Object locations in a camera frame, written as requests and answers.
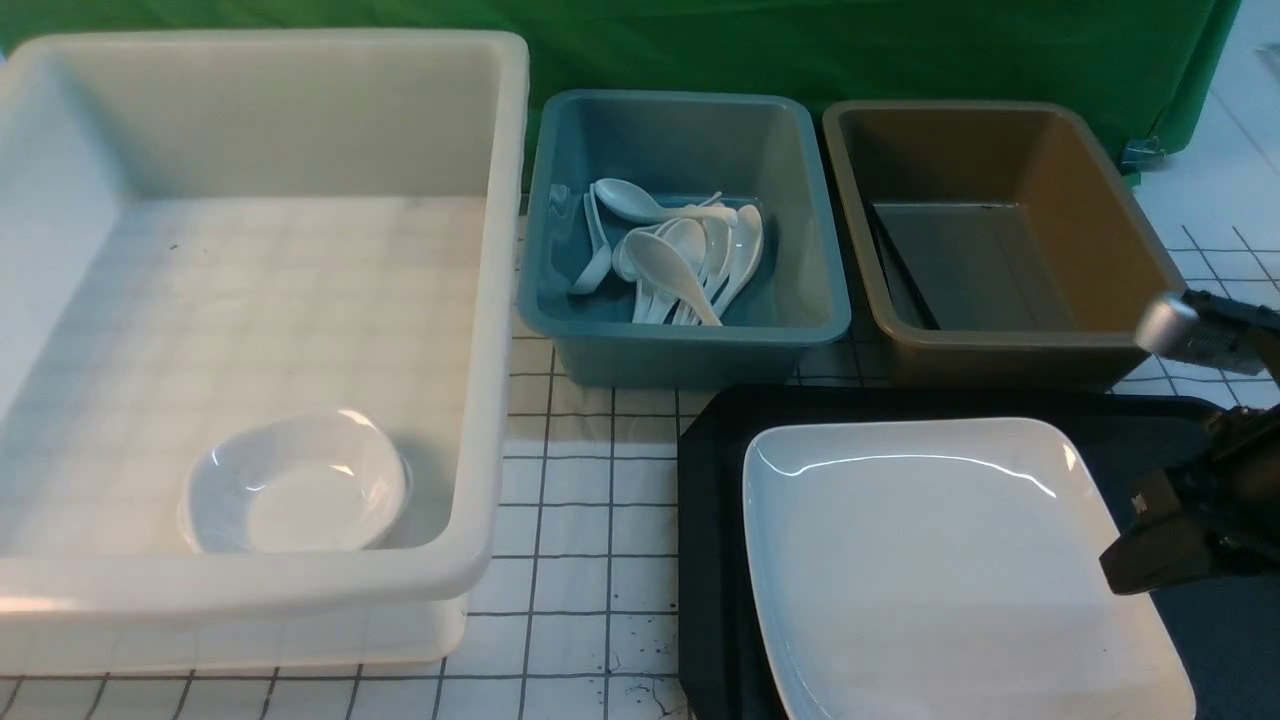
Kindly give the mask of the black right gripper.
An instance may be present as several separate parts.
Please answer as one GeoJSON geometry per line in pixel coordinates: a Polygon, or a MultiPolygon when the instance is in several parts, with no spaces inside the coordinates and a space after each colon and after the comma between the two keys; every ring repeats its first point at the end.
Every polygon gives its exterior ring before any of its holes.
{"type": "Polygon", "coordinates": [[[1126,492],[1133,519],[1100,556],[1115,594],[1277,573],[1279,407],[1234,407],[1208,433],[1193,469],[1151,471],[1126,492]]]}

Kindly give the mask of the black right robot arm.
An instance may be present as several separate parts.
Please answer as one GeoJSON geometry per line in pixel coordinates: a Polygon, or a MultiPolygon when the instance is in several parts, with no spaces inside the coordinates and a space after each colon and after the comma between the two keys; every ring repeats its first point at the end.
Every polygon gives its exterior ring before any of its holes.
{"type": "MultiPolygon", "coordinates": [[[[1178,363],[1277,374],[1277,313],[1207,291],[1158,296],[1135,342],[1178,363]]],[[[1276,573],[1279,410],[1219,415],[1202,452],[1143,477],[1129,500],[1133,524],[1100,557],[1115,594],[1276,573]]]]}

